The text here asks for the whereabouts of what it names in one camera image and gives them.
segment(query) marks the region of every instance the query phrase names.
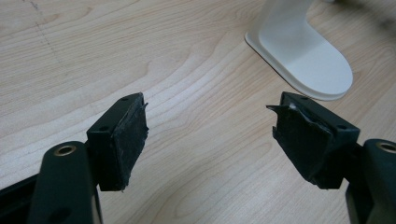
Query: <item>desk surface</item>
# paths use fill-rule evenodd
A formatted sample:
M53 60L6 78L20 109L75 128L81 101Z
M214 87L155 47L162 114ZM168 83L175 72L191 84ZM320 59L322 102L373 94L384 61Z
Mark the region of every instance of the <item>desk surface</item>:
M244 40L262 4L1 0L0 189L142 91L148 141L130 186L100 193L105 223L348 223L347 183L305 182L272 138L264 106L295 90ZM359 143L396 140L395 11L362 0L308 12L354 73L344 98L320 103L361 128Z

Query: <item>light wood surface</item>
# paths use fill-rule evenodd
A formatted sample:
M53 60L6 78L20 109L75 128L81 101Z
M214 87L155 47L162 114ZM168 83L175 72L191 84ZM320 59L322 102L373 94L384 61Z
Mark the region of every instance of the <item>light wood surface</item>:
M46 150L142 91L150 128L124 192L100 192L105 223L348 223L347 183L305 182L272 138L295 92L244 40L262 0L1 0L0 189ZM316 1L309 22L354 83L320 102L369 138L396 141L396 4Z

